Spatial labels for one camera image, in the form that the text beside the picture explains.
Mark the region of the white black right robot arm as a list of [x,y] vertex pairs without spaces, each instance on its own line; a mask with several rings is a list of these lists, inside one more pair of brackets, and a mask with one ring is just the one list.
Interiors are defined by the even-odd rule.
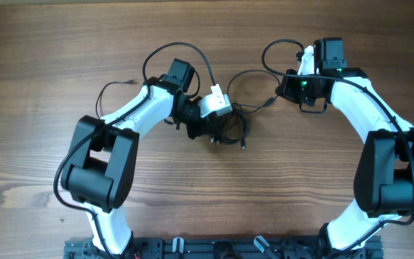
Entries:
[[299,106],[318,99],[338,109],[364,147],[354,177],[354,200],[326,224],[326,256],[362,249],[388,225],[414,223],[414,126],[374,90],[361,68],[350,68],[341,38],[323,38],[296,53],[300,66],[282,73],[275,93]]

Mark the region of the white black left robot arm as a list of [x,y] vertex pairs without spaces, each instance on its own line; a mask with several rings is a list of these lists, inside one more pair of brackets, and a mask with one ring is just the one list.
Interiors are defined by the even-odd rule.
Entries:
[[93,238],[83,249],[93,258],[130,258],[133,233],[123,203],[132,187],[139,140],[158,122],[172,117],[191,139],[216,134],[219,118],[232,111],[218,84],[211,94],[192,99],[186,92],[196,70],[175,59],[168,73],[148,78],[128,104],[101,118],[82,117],[54,188],[70,193],[73,208],[85,211]]

